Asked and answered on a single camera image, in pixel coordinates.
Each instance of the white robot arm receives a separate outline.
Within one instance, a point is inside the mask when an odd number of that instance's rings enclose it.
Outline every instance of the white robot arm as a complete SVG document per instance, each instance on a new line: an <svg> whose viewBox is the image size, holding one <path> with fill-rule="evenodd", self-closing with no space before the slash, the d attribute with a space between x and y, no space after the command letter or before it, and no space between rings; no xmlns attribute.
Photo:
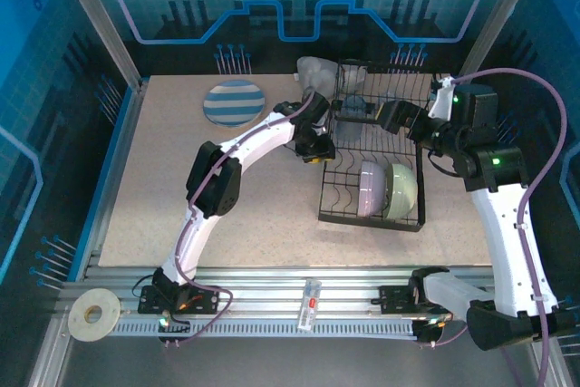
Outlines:
<svg viewBox="0 0 580 387"><path fill-rule="evenodd" d="M270 125L274 121L283 119L285 116L282 113L270 113L265 120L255 126L251 131L257 131L264 125ZM239 137L219 144L222 150L229 150L235 147L239 140L246 136L245 132ZM285 145L290 142L295 135L295 126L290 121L285 121L274 125L271 128L261 130L259 133L250 137L242 147L235 150L231 155L231 159L237 159L241 166L241 174L243 174L254 162L265 156L271 150ZM213 215L204 218L203 211L197 206L193 206L194 211L187 209L187 215L183 227L186 226L191 216L194 215L193 225L189 227L188 232L184 235L184 241L181 245L181 250L178 253L182 269L189 278L193 278L198 267L199 256L203 251L206 242L208 242L211 230L216 226L221 216ZM175 267L175 249L171 250L168 259L163 264L163 272L171 281L179 285L185 284L185 279L178 273Z"/></svg>
<svg viewBox="0 0 580 387"><path fill-rule="evenodd" d="M538 303L548 316L551 334L574 326L574 317L558 309L546 280L528 204L518 223L528 177L521 150L498 143L498 96L485 85L456 87L452 78L434 85L437 100L430 111L410 102L388 102L377 120L391 133L401 127L408 129L407 136L430 150L430 155L453 159L455 176L463 179L486 231L495 292L467 285L446 268L437 267L414 271L410 284L417 287L423 301L440 305L466 321L471 337L483 350L537 338ZM522 230L525 245L520 241ZM539 282L539 301L524 247Z"/></svg>

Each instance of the tape roll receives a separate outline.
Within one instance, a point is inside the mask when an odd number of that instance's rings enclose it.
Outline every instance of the tape roll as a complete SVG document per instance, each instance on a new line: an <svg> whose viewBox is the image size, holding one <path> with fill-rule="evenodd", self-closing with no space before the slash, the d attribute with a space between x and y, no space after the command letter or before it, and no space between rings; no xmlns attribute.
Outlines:
<svg viewBox="0 0 580 387"><path fill-rule="evenodd" d="M100 311L101 317L94 319ZM119 298L107 289L91 289L82 294L69 313L69 332L81 342L101 340L112 331L121 315Z"/></svg>

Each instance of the aluminum frame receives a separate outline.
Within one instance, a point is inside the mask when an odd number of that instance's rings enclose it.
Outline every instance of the aluminum frame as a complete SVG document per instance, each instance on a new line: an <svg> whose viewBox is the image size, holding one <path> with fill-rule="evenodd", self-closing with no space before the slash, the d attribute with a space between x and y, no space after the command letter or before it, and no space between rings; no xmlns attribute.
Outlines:
<svg viewBox="0 0 580 387"><path fill-rule="evenodd" d="M467 59L461 67L459 76L474 73L479 70L481 64L488 56L489 50L498 39L501 29L508 18L514 12L519 0L498 0L489 14L488 20L483 25L477 40L473 44Z"/></svg>
<svg viewBox="0 0 580 387"><path fill-rule="evenodd" d="M95 29L105 43L113 61L120 68L123 77L134 91L140 89L139 73L132 62L121 38L116 32L110 17L107 15L101 0L79 0L91 19ZM506 8L498 1L494 12ZM490 17L488 27L501 28L506 14L499 18ZM495 41L495 37L485 36L484 32L478 40ZM485 57L485 47L474 46L469 63L466 62L463 72L470 71L477 64L477 59ZM71 336L66 329L67 312L73 300L82 292L94 288L105 287L113 290L121 299L125 318L143 316L135 314L137 298L131 295L132 285L139 278L150 273L150 268L99 268L98 249L102 246L104 235L109 225L112 205L116 198L116 189L121 181L124 163L131 146L132 134L139 118L140 103L143 92L134 93L131 97L127 116L122 120L122 133L113 156L111 171L105 180L105 189L100 198L98 212L95 217L96 226L92 226L89 235L89 245L85 249L82 267L76 276L76 282L65 283L56 303L55 313L46 330L41 351L29 382L33 387L50 387L58 385L66 356L71 342ZM297 316L297 307L302 295L302 287L306 277L315 276L323 281L324 293L319 302L318 316L322 320L352 320L368 322L369 319L383 320L389 323L401 316L384 316L378 306L370 305L369 297L376 295L378 285L406 284L411 270L415 267L397 268L200 268L198 279L208 284L220 284L235 291L237 301L225 315L225 319L237 319L241 322L264 320L289 320ZM477 286L493 286L493 275L490 267L457 267L452 272L459 278ZM551 353L551 370L546 381L547 386L572 385L570 375L557 342L553 340ZM538 364L537 343L529 345L530 359Z"/></svg>

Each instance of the black bracket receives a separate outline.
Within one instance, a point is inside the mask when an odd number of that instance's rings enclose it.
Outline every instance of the black bracket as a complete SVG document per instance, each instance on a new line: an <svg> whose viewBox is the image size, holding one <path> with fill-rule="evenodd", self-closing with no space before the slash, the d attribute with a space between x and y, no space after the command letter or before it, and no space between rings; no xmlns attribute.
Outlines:
<svg viewBox="0 0 580 387"><path fill-rule="evenodd" d="M381 314L417 313L419 310L406 285L382 285L379 297L371 300L372 305L381 306Z"/></svg>
<svg viewBox="0 0 580 387"><path fill-rule="evenodd" d="M437 91L443 88L443 84L437 80L437 76L434 74L431 75L431 92L437 94Z"/></svg>
<svg viewBox="0 0 580 387"><path fill-rule="evenodd" d="M141 289L139 314L216 314L219 292L201 290L191 285L178 285L169 280L163 269L156 269L151 285Z"/></svg>
<svg viewBox="0 0 580 387"><path fill-rule="evenodd" d="M191 201L193 194L207 176L219 158L224 155L222 149L211 141L199 147L198 155L189 173L186 188L187 200ZM236 158L227 158L220 167L219 173L211 176L209 183L196 200L196 207L203 212L203 218L214 215L226 215L237 203L242 179L242 165Z"/></svg>
<svg viewBox="0 0 580 387"><path fill-rule="evenodd" d="M171 301L156 286L145 285L141 289L139 314L216 314L219 294L200 290L188 285L179 292L178 299Z"/></svg>
<svg viewBox="0 0 580 387"><path fill-rule="evenodd" d="M443 327L427 321L413 321L413 334L419 343L437 342L443 335Z"/></svg>

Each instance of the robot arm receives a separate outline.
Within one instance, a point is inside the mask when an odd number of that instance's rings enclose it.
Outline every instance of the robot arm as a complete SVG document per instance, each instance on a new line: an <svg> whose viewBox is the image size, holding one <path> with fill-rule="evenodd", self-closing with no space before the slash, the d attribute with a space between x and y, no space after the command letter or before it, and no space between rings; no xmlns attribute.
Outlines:
<svg viewBox="0 0 580 387"><path fill-rule="evenodd" d="M284 117L285 116L281 113L272 112L266 117L265 120L263 120L250 131L258 130L261 126L269 125L272 122L280 120ZM219 144L219 148L221 150L229 150L231 147L236 146L242 136L246 136L247 134L248 132L245 132L240 137L223 142ZM262 130L256 135L252 136L244 143L242 147L238 148L230 155L232 160L237 160L236 166L239 168L239 175L236 175L235 177L240 177L254 162L265 156L271 150L290 142L293 139L294 134L295 126L290 121L286 121L279 123L272 128ZM211 147L211 145L204 144L202 149L204 147ZM230 203L234 203L236 200L237 195L226 199L226 203L229 205ZM184 236L184 243L182 244L182 248L180 250L181 252L178 253L179 258L181 259L181 267L190 278L193 278L196 274L199 256L201 256L201 252L203 251L203 248L208 241L211 230L213 230L218 221L221 219L219 214L206 218L201 208L198 206L193 206L193 208L194 212L188 208L183 226L185 227L186 223L191 219L191 215L193 213L195 213L195 217L193 218L194 222L193 225L190 226L187 234ZM167 278L169 278L171 281L176 282L179 285L185 284L185 280L180 274L178 274L178 271L175 267L174 250L172 250L162 268Z"/></svg>
<svg viewBox="0 0 580 387"><path fill-rule="evenodd" d="M187 209L182 231L189 221L191 224L183 235L177 253L180 266L187 277L195 276L199 257L209 234L221 217L236 205L241 176L254 162L290 141L295 142L295 152L304 162L316 163L334 159L334 145L325 129L319 126L320 120L327 116L330 104L322 95L315 93L308 107L299 116L289 120L286 118L298 111L303 104L305 103L281 103L262 122L239 137L219 145L206 142L201 146L186 185L188 202L224 151L235 149L220 167L219 174L212 177L195 204L189 205ZM161 282L181 286L186 280L176 268L175 249L177 248L172 250L161 267L164 275Z"/></svg>
<svg viewBox="0 0 580 387"><path fill-rule="evenodd" d="M467 285L445 268L415 271L411 282L424 300L466 321L471 337L483 350L537 338L537 301L518 234L523 228L550 333L573 327L574 317L557 308L546 280L528 205L523 224L517 224L517 209L527 190L527 172L521 150L498 143L498 96L484 85L456 88L450 78L440 81L437 95L429 112L410 102L388 102L377 120L391 133L401 127L409 129L410 139L436 156L453 159L453 168L463 179L486 231L495 293Z"/></svg>

